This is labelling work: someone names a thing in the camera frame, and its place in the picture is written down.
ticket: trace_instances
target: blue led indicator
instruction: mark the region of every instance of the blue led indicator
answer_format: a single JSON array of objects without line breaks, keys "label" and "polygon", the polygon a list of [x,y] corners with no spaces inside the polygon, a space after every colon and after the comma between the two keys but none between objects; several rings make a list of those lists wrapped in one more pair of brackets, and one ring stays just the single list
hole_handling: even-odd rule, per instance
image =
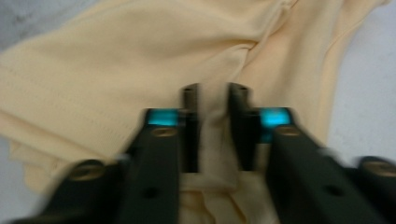
[{"label": "blue led indicator", "polygon": [[177,109],[152,109],[148,117],[148,124],[161,126],[177,126]]},{"label": "blue led indicator", "polygon": [[290,114],[286,108],[268,107],[260,110],[262,123],[262,142],[271,143],[274,128],[282,124],[291,124]]}]

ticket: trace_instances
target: garment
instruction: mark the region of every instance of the garment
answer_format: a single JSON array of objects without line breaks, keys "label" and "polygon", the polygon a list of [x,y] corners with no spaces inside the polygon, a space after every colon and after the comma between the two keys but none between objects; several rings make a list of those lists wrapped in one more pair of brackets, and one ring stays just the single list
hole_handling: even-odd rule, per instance
[{"label": "garment", "polygon": [[181,177],[181,223],[272,223],[262,174],[238,172],[226,83],[249,86],[254,105],[294,108],[325,142],[343,50],[384,3],[101,2],[1,56],[0,134],[26,184],[46,191],[71,162],[122,152],[144,108],[178,107],[178,90],[201,83],[202,172]]}]

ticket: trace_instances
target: brass screw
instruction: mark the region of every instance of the brass screw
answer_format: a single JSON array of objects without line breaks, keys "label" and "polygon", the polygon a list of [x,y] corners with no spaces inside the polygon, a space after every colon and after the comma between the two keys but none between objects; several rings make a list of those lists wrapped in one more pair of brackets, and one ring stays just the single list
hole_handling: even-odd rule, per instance
[{"label": "brass screw", "polygon": [[300,131],[298,131],[296,128],[290,127],[290,126],[277,128],[276,131],[278,133],[286,135],[286,136],[297,136],[297,135],[300,135]]},{"label": "brass screw", "polygon": [[170,137],[177,133],[177,130],[174,128],[157,128],[154,129],[151,134],[156,137]]},{"label": "brass screw", "polygon": [[396,167],[384,161],[367,161],[363,166],[375,175],[396,177]]},{"label": "brass screw", "polygon": [[69,179],[72,181],[93,180],[105,173],[105,167],[101,165],[83,165],[72,171]]}]

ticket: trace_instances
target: wrinkled fabric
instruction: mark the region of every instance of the wrinkled fabric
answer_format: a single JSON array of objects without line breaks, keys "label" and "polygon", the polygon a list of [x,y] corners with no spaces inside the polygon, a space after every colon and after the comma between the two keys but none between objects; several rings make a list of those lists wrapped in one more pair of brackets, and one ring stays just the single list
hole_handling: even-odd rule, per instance
[{"label": "wrinkled fabric", "polygon": [[[343,52],[383,0],[104,1],[0,57],[0,134],[48,192],[74,161],[112,160],[145,108],[200,83],[200,174],[181,176],[181,223],[275,223],[262,170],[239,172],[227,82],[292,107],[326,141]],[[258,158],[265,161],[266,156]]]}]

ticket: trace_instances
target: gray surface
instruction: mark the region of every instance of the gray surface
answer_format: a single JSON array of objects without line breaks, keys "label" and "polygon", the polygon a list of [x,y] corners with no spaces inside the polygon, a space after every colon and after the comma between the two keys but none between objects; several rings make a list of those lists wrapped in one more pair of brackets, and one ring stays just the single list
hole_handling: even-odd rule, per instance
[{"label": "gray surface", "polygon": [[23,183],[21,164],[8,160],[8,143],[0,138],[0,222],[26,216],[38,203],[38,196]]},{"label": "gray surface", "polygon": [[396,161],[396,1],[371,13],[350,44],[335,92],[329,146],[344,161]]},{"label": "gray surface", "polygon": [[[0,50],[57,27],[95,2],[0,0]],[[344,161],[363,155],[396,160],[396,2],[376,9],[349,46],[335,94],[329,146]],[[0,138],[0,222],[25,216],[38,197],[23,185]]]}]

